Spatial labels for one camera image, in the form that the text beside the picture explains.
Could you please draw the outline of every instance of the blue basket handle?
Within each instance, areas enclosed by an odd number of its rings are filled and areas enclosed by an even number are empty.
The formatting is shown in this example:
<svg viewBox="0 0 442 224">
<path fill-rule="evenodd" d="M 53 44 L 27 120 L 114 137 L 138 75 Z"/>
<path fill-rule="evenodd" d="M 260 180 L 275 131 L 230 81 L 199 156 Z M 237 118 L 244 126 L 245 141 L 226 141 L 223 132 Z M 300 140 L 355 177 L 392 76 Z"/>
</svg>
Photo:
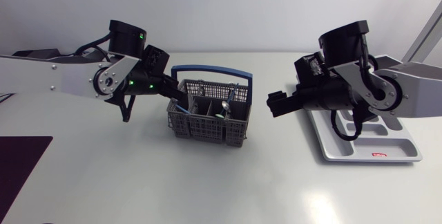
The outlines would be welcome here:
<svg viewBox="0 0 442 224">
<path fill-rule="evenodd" d="M 214 72 L 214 73 L 222 73 L 225 75 L 232 75 L 240 78 L 247 79 L 248 81 L 248 89 L 247 89 L 247 99 L 246 103 L 251 104 L 251 92 L 252 92 L 252 79 L 253 75 L 248 72 L 240 71 L 238 69 L 233 68 L 225 68 L 221 66 L 209 66 L 209 65 L 178 65 L 173 66 L 171 70 L 172 78 L 177 80 L 177 72 L 179 71 L 205 71 L 205 72 Z"/>
</svg>

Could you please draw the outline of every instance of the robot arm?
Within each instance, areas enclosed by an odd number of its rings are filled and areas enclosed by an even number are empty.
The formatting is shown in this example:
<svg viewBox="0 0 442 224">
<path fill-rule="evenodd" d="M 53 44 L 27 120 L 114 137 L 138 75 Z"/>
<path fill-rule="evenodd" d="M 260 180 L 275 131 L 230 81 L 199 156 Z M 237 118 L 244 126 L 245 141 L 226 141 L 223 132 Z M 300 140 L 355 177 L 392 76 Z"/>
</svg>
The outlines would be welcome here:
<svg viewBox="0 0 442 224">
<path fill-rule="evenodd" d="M 421 118 L 442 115 L 442 68 L 419 63 L 403 64 L 387 56 L 368 55 L 366 21 L 332 30 L 319 39 L 317 52 L 295 62 L 299 84 L 291 97 L 269 94 L 274 117 L 298 109 L 330 110 L 335 132 L 354 140 L 362 123 L 385 117 Z M 336 127 L 338 110 L 352 110 L 356 133 L 344 136 Z"/>
<path fill-rule="evenodd" d="M 144 50 L 144 30 L 114 20 L 109 30 L 107 36 L 80 47 L 73 56 L 60 55 L 58 50 L 0 55 L 0 68 L 3 68 L 0 91 L 60 92 L 104 100 L 120 107 L 125 122 L 129 121 L 136 95 L 160 94 L 177 100 L 187 99 L 185 93 L 177 89 L 178 82 L 163 74 L 169 55 L 150 45 Z M 108 40 L 108 52 L 97 47 Z M 81 56 L 88 48 L 98 51 Z M 128 105 L 125 95 L 131 96 Z"/>
</svg>

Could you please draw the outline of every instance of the black cable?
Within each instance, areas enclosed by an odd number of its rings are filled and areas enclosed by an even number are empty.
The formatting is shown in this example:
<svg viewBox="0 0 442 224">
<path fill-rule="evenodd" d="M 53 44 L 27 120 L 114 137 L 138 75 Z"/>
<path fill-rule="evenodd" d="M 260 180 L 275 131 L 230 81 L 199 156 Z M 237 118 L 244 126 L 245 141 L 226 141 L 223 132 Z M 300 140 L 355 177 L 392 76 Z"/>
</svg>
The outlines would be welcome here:
<svg viewBox="0 0 442 224">
<path fill-rule="evenodd" d="M 106 52 L 104 52 L 104 50 L 102 48 L 100 48 L 99 46 L 93 46 L 92 48 L 98 50 L 105 58 L 107 62 L 111 62 L 111 59 L 109 59 L 109 56 Z"/>
<path fill-rule="evenodd" d="M 89 44 L 84 44 L 83 46 L 79 47 L 77 49 L 77 51 L 74 52 L 74 55 L 81 55 L 83 53 L 83 51 L 87 50 L 88 48 L 92 48 L 94 46 L 104 43 L 105 41 L 109 40 L 112 37 L 112 35 L 113 35 L 113 33 L 110 32 L 105 37 L 102 37 L 96 41 L 89 43 Z"/>
<path fill-rule="evenodd" d="M 354 121 L 354 127 L 356 128 L 356 131 L 353 136 L 347 136 L 341 133 L 338 129 L 338 126 L 336 125 L 336 110 L 331 110 L 330 120 L 331 120 L 331 127 L 333 128 L 336 135 L 338 135 L 339 138 L 345 141 L 353 141 L 357 139 L 362 132 L 362 122 Z"/>
<path fill-rule="evenodd" d="M 368 59 L 372 62 L 374 70 L 377 71 L 379 68 L 379 65 L 378 65 L 378 61 L 376 61 L 376 58 L 374 58 L 373 55 L 368 55 Z"/>
<path fill-rule="evenodd" d="M 5 98 L 3 98 L 3 99 L 0 100 L 0 103 L 2 103 L 2 102 L 4 102 L 5 100 L 9 99 L 9 98 L 10 98 L 11 96 L 13 96 L 13 95 L 14 95 L 14 93 L 7 93 L 7 94 L 4 94 L 4 95 L 0 96 L 0 97 L 4 97 L 4 96 L 6 96 Z"/>
<path fill-rule="evenodd" d="M 361 72 L 362 81 L 365 87 L 367 87 L 368 90 L 372 92 L 372 95 L 375 99 L 383 100 L 385 94 L 383 93 L 382 90 L 378 89 L 376 85 L 374 85 L 372 77 L 370 76 L 369 73 L 369 69 L 371 68 L 371 66 L 368 63 L 369 55 L 368 55 L 367 42 L 365 40 L 364 35 L 361 35 L 361 43 L 362 43 L 362 56 L 359 57 L 359 71 Z"/>
</svg>

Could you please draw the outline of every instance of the metal spoon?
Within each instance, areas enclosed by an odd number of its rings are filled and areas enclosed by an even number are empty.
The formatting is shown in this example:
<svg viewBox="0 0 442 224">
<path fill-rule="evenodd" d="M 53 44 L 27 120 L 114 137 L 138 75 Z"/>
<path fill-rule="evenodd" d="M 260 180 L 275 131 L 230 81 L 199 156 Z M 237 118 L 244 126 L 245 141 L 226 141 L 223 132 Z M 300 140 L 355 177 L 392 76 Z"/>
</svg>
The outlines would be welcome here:
<svg viewBox="0 0 442 224">
<path fill-rule="evenodd" d="M 235 85 L 235 88 L 233 89 L 233 91 L 231 92 L 231 94 L 229 95 L 229 98 L 227 99 L 227 101 L 222 101 L 221 102 L 221 105 L 222 105 L 222 110 L 221 110 L 221 113 L 219 113 L 219 114 L 215 114 L 215 117 L 217 117 L 217 118 L 222 118 L 222 119 L 224 119 L 225 117 L 224 117 L 224 114 L 226 113 L 226 112 L 230 112 L 230 101 L 233 99 L 233 96 L 235 95 L 235 91 L 236 91 L 236 89 L 238 88 L 238 85 L 239 85 L 239 83 L 237 83 L 236 85 Z"/>
</svg>

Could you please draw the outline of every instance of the white wall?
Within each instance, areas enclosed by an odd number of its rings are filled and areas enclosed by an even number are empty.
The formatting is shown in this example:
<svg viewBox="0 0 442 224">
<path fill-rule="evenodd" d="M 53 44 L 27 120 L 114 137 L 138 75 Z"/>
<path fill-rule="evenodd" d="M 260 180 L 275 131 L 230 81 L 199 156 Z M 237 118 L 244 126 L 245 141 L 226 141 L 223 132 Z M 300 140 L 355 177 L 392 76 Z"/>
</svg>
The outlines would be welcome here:
<svg viewBox="0 0 442 224">
<path fill-rule="evenodd" d="M 314 52 L 324 32 L 366 19 L 370 53 L 401 59 L 439 1 L 0 0 L 0 53 L 70 53 L 104 36 L 110 19 L 144 28 L 148 42 L 168 52 Z"/>
</svg>

